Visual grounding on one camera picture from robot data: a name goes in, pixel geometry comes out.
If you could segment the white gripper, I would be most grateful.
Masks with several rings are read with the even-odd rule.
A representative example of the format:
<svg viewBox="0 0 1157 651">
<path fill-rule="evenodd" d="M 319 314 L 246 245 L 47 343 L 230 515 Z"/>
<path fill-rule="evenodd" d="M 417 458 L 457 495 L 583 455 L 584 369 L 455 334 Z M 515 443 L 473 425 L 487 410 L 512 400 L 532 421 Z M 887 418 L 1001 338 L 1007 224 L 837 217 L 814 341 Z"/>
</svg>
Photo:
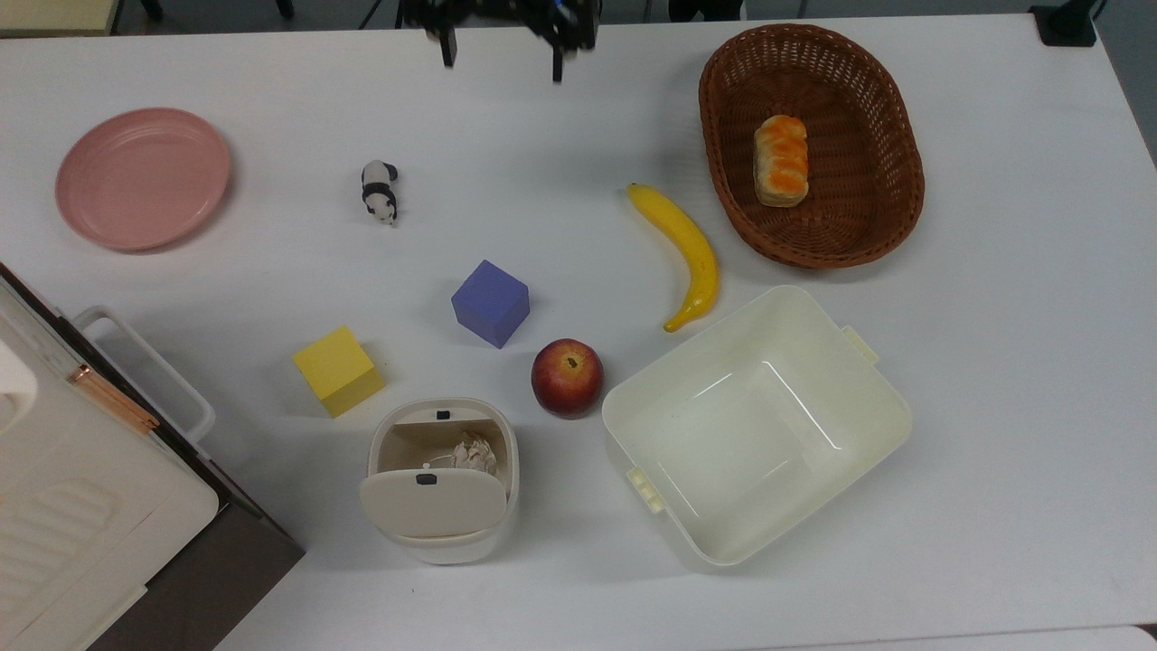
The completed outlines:
<svg viewBox="0 0 1157 651">
<path fill-rule="evenodd" d="M 567 51 L 595 49 L 600 17 L 599 1 L 404 1 L 401 23 L 439 34 L 439 50 L 447 69 L 457 59 L 452 25 L 470 17 L 493 19 L 526 25 L 552 49 L 552 82 L 561 86 Z"/>
</svg>

